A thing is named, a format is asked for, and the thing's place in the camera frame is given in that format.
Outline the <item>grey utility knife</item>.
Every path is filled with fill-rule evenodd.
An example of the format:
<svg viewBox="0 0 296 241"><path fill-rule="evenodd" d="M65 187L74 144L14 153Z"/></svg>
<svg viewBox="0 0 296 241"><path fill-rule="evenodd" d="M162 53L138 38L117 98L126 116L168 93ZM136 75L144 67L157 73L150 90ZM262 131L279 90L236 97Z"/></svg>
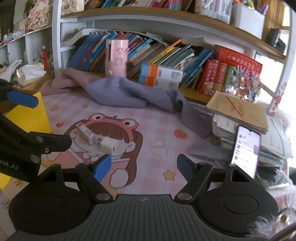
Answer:
<svg viewBox="0 0 296 241"><path fill-rule="evenodd" d="M232 152L230 149L213 145L192 144L189 147L188 152L192 156L226 162L230 161L232 157Z"/></svg>

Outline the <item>pink cylindrical container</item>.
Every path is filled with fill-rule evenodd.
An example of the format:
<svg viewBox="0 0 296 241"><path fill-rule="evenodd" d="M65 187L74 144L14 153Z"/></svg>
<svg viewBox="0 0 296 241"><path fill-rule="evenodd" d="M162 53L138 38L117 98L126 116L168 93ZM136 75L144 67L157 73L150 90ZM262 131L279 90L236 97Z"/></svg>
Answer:
<svg viewBox="0 0 296 241"><path fill-rule="evenodd" d="M108 39L105 54L105 78L126 77L128 57L127 39Z"/></svg>

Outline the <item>white usb charger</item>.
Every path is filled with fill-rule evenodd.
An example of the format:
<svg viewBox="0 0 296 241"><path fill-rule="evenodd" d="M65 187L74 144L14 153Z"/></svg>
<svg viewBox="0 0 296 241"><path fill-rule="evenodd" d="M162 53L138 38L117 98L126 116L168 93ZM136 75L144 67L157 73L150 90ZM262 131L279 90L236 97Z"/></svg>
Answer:
<svg viewBox="0 0 296 241"><path fill-rule="evenodd" d="M105 154L109 154L111 156L114 156L116 152L118 151L120 146L119 140L113 139L110 137L104 137L100 141L100 149Z"/></svg>

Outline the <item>white pen holder box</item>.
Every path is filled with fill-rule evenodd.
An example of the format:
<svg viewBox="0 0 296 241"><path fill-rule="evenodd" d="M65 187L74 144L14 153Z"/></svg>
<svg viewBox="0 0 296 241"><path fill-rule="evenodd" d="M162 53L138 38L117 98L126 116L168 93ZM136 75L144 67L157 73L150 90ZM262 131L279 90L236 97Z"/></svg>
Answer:
<svg viewBox="0 0 296 241"><path fill-rule="evenodd" d="M242 4L232 5L230 24L262 39L265 16L255 9Z"/></svg>

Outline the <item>purple grey cloth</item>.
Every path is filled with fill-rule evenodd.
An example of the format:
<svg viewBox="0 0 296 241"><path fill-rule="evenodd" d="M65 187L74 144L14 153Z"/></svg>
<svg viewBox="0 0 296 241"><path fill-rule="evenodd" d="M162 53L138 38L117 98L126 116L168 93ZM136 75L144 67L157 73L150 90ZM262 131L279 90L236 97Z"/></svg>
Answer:
<svg viewBox="0 0 296 241"><path fill-rule="evenodd" d="M128 108L145 108L153 104L170 113L180 113L186 128L207 138L212 134L212 124L205 120L178 90L148 87L124 77L101 78L91 73L66 68L54 79L46 81L39 91L42 95L70 92L81 87L99 104Z"/></svg>

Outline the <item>stack of books and papers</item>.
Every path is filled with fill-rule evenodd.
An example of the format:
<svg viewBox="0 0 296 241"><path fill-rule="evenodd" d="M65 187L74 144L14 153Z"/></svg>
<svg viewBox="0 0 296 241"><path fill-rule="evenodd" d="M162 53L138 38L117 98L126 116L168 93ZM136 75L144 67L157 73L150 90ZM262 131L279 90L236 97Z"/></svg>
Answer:
<svg viewBox="0 0 296 241"><path fill-rule="evenodd" d="M192 144L190 155L237 165L266 189L291 184L285 167L292 152L281 120L267 116L258 104L222 92L206 107L220 144Z"/></svg>

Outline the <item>pink figurine decoration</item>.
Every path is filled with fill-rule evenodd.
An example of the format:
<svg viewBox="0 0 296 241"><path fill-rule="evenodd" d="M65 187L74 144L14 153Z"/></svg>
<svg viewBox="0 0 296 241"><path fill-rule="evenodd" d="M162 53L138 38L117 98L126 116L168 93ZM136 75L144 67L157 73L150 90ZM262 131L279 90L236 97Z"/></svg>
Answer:
<svg viewBox="0 0 296 241"><path fill-rule="evenodd" d="M52 23L53 1L36 1L28 16L28 30L34 31Z"/></svg>

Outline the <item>red book set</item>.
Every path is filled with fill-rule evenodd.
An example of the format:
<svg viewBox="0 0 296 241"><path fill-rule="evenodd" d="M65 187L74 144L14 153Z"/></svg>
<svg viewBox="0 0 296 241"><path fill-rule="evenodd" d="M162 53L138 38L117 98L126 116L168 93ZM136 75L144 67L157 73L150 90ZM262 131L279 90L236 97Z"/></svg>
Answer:
<svg viewBox="0 0 296 241"><path fill-rule="evenodd" d="M260 94L262 64L232 49L216 45L206 62L196 91L213 96L215 92L232 94L255 102Z"/></svg>

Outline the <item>brown paper envelope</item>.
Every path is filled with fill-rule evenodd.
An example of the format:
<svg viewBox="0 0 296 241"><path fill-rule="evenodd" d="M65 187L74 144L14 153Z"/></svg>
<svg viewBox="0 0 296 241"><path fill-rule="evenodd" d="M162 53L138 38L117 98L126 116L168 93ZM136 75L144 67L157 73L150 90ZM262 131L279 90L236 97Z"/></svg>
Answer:
<svg viewBox="0 0 296 241"><path fill-rule="evenodd" d="M268 131L266 111L262 106L223 92L215 92L206 104L213 113L251 128L261 134Z"/></svg>

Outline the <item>orange white boxes stack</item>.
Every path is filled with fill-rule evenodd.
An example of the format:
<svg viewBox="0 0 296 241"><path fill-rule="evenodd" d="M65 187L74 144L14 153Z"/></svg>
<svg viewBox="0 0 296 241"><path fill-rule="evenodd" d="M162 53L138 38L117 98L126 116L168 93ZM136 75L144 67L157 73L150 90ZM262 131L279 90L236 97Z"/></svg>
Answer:
<svg viewBox="0 0 296 241"><path fill-rule="evenodd" d="M138 83L148 87L177 90L183 78L183 71L155 64L142 64Z"/></svg>

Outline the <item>pink cartoon desk mat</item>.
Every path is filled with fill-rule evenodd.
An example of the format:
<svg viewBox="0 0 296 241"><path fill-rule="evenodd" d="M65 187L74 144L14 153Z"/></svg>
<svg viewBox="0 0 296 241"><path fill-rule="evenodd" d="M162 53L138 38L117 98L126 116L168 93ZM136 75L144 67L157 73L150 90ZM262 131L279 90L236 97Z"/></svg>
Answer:
<svg viewBox="0 0 296 241"><path fill-rule="evenodd" d="M177 114L154 106L117 108L86 99L77 93L39 97L39 106L17 106L8 117L28 131L68 135L71 147L65 152L42 156L42 169L51 164L73 168L79 163L97 161L104 152L104 137L119 140L111 156L111 169L102 180L105 188L118 194L175 195L185 183L176 166L178 154L188 154L192 144L219 145L217 137L201 138L188 130ZM76 125L82 122L95 136L88 145Z"/></svg>

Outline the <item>white charger plug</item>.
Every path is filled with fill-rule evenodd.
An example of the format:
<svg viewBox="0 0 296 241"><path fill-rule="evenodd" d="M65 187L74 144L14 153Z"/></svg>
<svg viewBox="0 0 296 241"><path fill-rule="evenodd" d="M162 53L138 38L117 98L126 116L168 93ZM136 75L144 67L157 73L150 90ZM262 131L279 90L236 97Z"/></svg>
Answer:
<svg viewBox="0 0 296 241"><path fill-rule="evenodd" d="M76 125L76 128L78 130L79 136L85 140L85 142L88 143L88 145L93 145L95 143L95 136L94 133L82 122L78 123Z"/></svg>

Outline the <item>smartphone with lit screen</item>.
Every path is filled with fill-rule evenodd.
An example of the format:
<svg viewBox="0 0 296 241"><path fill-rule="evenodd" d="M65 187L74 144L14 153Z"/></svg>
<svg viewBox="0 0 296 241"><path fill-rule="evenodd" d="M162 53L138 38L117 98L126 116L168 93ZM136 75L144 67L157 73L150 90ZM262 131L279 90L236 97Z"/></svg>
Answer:
<svg viewBox="0 0 296 241"><path fill-rule="evenodd" d="M231 164L241 168L251 178L255 178L260 152L261 135L239 125L233 148Z"/></svg>

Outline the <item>white bookshelf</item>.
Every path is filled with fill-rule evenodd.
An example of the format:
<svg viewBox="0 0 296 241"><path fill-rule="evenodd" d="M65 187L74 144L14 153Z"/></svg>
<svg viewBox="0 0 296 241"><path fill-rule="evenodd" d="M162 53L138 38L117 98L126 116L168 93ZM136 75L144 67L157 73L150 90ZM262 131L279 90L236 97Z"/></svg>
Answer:
<svg viewBox="0 0 296 241"><path fill-rule="evenodd" d="M275 91L262 88L272 96L269 112L274 112L282 104L282 96L287 87L295 59L295 12L290 11L290 35L287 54L283 55L276 48L262 39L232 25L203 15L174 11L170 9L145 8L138 6L111 7L91 9L61 15L61 1L54 1L52 15L52 48L55 74L59 74L66 66L67 58L62 58L63 37L74 28L101 28L127 32L152 33L171 41L180 38L193 38L201 35L209 36L218 45L226 42L238 44L249 56L251 51L269 57L283 64L280 80Z"/></svg>

